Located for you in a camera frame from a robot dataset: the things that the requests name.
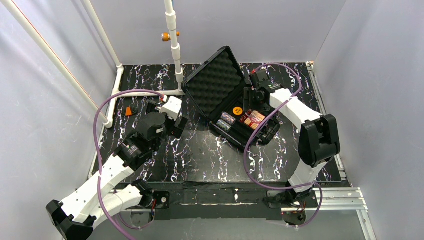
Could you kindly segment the red playing card box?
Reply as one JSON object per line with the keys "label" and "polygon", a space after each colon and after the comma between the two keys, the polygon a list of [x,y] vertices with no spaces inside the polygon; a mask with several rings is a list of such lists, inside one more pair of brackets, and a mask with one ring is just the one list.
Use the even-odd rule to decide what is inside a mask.
{"label": "red playing card box", "polygon": [[265,118],[265,115],[261,114],[257,110],[254,110],[251,113],[247,114],[246,119],[242,122],[251,129],[256,130]]}

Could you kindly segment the black foam-lined poker case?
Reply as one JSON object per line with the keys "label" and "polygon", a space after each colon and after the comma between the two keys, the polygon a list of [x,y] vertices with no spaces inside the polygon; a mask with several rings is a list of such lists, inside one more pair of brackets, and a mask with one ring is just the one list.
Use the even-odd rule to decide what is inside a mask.
{"label": "black foam-lined poker case", "polygon": [[[212,131],[227,139],[236,147],[245,148],[253,129],[240,122],[242,115],[234,115],[233,108],[243,108],[244,88],[252,83],[247,81],[229,46],[221,47],[203,65],[198,67],[182,82],[182,90],[201,116],[209,122]],[[258,111],[267,117],[270,111]],[[231,129],[226,132],[216,123],[223,112],[236,118]]]}

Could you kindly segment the green blue poker chip stack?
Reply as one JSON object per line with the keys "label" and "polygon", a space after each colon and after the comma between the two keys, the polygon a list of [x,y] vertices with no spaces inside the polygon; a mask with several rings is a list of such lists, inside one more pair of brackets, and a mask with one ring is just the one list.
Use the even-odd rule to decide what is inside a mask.
{"label": "green blue poker chip stack", "polygon": [[229,123],[225,122],[222,119],[219,119],[216,125],[225,132],[228,132],[232,127]]}

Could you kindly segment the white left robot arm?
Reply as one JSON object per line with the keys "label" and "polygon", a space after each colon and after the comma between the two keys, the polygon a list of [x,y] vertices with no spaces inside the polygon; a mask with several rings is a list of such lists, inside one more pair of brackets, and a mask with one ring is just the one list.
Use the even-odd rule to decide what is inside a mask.
{"label": "white left robot arm", "polygon": [[108,217],[135,206],[151,208],[158,202],[154,190],[142,179],[116,193],[112,190],[150,161],[169,137],[180,138],[187,123],[182,100],[170,96],[149,101],[139,129],[132,131],[107,161],[81,187],[46,206],[51,222],[66,240],[86,240]]}

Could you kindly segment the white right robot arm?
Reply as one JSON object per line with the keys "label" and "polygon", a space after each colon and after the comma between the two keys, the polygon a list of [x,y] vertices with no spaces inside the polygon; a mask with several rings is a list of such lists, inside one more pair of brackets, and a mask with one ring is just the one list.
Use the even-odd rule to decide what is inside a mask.
{"label": "white right robot arm", "polygon": [[280,191],[286,191],[292,199],[311,191],[324,166],[341,151],[338,124],[332,114],[323,115],[312,110],[281,85],[275,85],[264,69],[256,69],[249,76],[255,91],[264,95],[262,102],[273,111],[262,120],[247,140],[243,156],[246,158],[255,137],[277,113],[282,113],[299,131],[298,154],[300,161]]}

